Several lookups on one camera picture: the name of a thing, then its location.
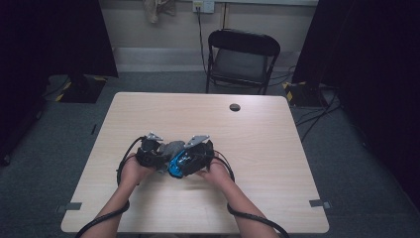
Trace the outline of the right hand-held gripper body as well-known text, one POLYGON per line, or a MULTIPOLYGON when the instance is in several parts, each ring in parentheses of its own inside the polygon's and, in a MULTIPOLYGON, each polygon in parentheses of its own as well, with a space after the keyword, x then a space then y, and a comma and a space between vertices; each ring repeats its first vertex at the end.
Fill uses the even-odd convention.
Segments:
POLYGON ((209 135, 193 136, 184 146, 182 172, 185 176, 192 175, 207 167, 214 156, 213 143, 209 135))

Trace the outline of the blue toy car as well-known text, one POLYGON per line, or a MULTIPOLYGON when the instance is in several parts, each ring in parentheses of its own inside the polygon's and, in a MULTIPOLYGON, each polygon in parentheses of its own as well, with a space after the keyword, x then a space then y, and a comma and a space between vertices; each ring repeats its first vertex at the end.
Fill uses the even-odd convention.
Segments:
POLYGON ((169 161, 167 171, 176 178, 182 179, 193 174, 193 159, 188 150, 183 150, 169 161))

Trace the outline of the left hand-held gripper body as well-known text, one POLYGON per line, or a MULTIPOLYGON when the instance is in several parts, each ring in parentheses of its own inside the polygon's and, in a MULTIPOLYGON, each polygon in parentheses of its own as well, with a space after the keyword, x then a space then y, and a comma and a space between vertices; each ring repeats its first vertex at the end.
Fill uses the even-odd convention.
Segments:
POLYGON ((141 146, 136 153, 136 160, 146 168, 160 169, 164 163, 164 156, 158 151, 162 137, 150 132, 141 138, 141 146))

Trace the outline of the black folding chair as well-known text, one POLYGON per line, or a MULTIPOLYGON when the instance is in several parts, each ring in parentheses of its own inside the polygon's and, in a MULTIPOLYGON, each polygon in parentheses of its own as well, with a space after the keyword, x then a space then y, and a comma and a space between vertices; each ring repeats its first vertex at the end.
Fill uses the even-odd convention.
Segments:
POLYGON ((279 42, 271 36, 253 32, 221 29, 208 37, 209 57, 206 92, 210 82, 218 81, 257 88, 266 94, 279 42))

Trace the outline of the grey tape strip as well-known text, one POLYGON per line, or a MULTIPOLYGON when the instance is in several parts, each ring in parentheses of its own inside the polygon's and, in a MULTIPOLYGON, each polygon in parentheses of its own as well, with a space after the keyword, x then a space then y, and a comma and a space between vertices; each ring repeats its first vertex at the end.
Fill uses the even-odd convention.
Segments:
POLYGON ((332 207, 331 202, 323 201, 322 199, 312 199, 309 200, 311 207, 323 207, 324 209, 330 209, 332 207))
POLYGON ((81 207, 81 202, 69 202, 64 205, 59 205, 56 208, 57 213, 66 213, 68 210, 79 210, 81 207))

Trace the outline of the person's right hand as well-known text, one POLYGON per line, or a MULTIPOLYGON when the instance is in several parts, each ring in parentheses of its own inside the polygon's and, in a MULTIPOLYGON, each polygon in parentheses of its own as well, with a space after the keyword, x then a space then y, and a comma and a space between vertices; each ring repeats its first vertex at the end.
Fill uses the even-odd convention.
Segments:
POLYGON ((216 159, 211 161, 208 170, 200 170, 196 174, 219 189, 224 188, 232 182, 225 165, 216 159))

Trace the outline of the white wall socket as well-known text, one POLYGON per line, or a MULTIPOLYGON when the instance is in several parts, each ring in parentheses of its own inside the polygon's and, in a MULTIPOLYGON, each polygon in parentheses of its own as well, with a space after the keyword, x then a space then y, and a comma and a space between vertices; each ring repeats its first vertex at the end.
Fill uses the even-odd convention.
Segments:
POLYGON ((192 11, 196 13, 213 14, 215 2, 213 0, 193 0, 192 11))

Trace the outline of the black curtain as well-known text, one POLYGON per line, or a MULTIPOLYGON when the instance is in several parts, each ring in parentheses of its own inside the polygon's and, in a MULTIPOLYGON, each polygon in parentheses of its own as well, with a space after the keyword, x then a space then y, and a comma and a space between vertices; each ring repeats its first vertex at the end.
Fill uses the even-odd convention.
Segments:
POLYGON ((318 0, 293 80, 338 87, 420 210, 420 0, 318 0))
POLYGON ((0 0, 0 166, 53 75, 118 75, 99 0, 0 0))

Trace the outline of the black stand base yellow tape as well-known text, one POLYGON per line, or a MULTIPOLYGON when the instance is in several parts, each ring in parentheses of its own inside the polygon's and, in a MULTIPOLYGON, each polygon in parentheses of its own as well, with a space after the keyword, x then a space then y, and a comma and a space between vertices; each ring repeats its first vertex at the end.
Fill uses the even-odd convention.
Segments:
POLYGON ((282 85, 285 97, 291 106, 296 107, 325 107, 327 102, 320 88, 312 87, 306 82, 282 85))

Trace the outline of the beige hanging bag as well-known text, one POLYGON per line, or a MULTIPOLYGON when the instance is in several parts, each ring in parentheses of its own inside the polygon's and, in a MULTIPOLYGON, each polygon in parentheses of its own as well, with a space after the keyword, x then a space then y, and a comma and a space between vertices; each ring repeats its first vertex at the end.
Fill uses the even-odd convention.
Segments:
POLYGON ((143 0, 148 20, 155 24, 159 14, 174 16, 176 13, 175 0, 143 0))

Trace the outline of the person's left hand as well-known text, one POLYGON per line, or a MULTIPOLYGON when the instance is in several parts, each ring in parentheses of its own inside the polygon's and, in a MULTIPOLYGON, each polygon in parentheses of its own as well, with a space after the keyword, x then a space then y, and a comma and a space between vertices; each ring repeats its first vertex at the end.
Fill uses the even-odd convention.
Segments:
POLYGON ((141 166, 137 161, 135 154, 132 153, 129 155, 125 165, 123 166, 121 172, 120 185, 122 187, 135 187, 143 179, 145 179, 155 171, 155 168, 147 168, 141 166))

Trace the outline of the grey cloth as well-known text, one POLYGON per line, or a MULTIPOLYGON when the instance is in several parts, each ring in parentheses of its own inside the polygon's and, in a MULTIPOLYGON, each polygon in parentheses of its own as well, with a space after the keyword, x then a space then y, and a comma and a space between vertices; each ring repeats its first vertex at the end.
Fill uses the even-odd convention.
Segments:
POLYGON ((163 157, 163 165, 158 169, 159 172, 167 169, 169 161, 184 150, 184 145, 185 143, 182 141, 173 141, 159 146, 158 152, 163 157))

